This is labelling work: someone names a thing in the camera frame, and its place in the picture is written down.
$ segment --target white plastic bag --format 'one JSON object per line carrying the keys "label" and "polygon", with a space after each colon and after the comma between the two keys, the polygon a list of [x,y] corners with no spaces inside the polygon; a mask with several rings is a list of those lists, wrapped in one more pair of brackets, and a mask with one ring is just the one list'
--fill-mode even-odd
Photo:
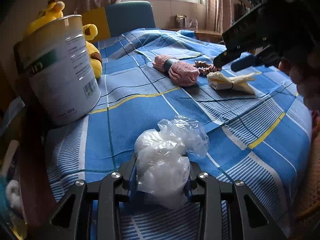
{"label": "white plastic bag", "polygon": [[136,140],[137,190],[151,194],[156,202],[168,208],[178,208],[186,203],[183,194],[189,172],[186,152],[204,157],[209,148],[209,138],[203,125],[183,115],[158,123],[155,129],[144,131]]}

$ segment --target blue checkered sheet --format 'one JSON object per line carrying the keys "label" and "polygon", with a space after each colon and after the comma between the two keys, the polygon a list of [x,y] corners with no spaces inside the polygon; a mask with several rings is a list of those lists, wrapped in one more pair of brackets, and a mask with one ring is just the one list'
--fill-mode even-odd
{"label": "blue checkered sheet", "polygon": [[[190,155],[190,160],[219,180],[242,179],[289,233],[291,204],[308,159],[311,115],[288,76],[275,67],[235,73],[226,65],[222,72],[228,77],[257,74],[249,82],[255,96],[216,91],[203,76],[182,88],[152,67],[156,55],[212,63],[225,47],[159,29],[138,29],[95,45],[103,58],[99,102],[78,122],[49,131],[46,140],[47,173],[57,201],[77,179],[97,181],[116,171],[131,158],[144,130],[182,114],[199,120],[210,139],[207,156]],[[224,202],[222,208],[227,239]],[[198,215],[193,203],[177,210],[121,205],[122,233],[124,239],[196,239]],[[94,211],[92,239],[95,219]]]}

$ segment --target white object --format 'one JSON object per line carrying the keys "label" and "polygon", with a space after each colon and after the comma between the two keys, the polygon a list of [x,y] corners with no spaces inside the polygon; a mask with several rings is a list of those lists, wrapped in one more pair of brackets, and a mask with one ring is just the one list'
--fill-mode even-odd
{"label": "white object", "polygon": [[58,126],[86,115],[101,95],[90,66],[81,18],[59,18],[18,45],[31,88]]}
{"label": "white object", "polygon": [[167,208],[182,206],[187,197],[183,194],[190,162],[187,152],[204,157],[209,138],[203,125],[194,119],[179,115],[158,123],[155,129],[144,131],[136,140],[137,190],[151,194],[156,202]]}
{"label": "white object", "polygon": [[5,188],[5,197],[10,203],[10,207],[22,214],[22,201],[19,182],[12,179]]}
{"label": "white object", "polygon": [[250,95],[255,95],[252,87],[250,87],[247,81],[254,81],[253,77],[255,73],[249,75],[241,75],[237,77],[226,77],[220,71],[210,72],[207,74],[208,83],[215,90],[233,89],[237,91],[243,91]]}

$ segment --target blue chair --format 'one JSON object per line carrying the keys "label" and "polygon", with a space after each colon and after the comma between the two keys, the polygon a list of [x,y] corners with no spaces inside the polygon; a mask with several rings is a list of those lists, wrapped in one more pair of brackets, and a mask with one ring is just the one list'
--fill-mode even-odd
{"label": "blue chair", "polygon": [[118,36],[138,28],[155,28],[151,4],[127,1],[100,7],[82,14],[83,25],[95,24],[98,35],[92,42]]}

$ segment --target wooden desk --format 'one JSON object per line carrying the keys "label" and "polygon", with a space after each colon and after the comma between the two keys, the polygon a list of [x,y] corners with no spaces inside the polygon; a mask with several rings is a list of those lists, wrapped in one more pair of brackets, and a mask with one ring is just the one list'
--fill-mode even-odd
{"label": "wooden desk", "polygon": [[180,30],[189,30],[189,31],[194,31],[196,38],[200,41],[207,41],[211,43],[219,43],[220,41],[222,41],[221,33],[209,31],[209,30],[202,30],[202,29],[196,30],[195,28],[188,28],[188,29],[172,28],[172,29],[166,29],[166,30],[175,31],[175,32]]}

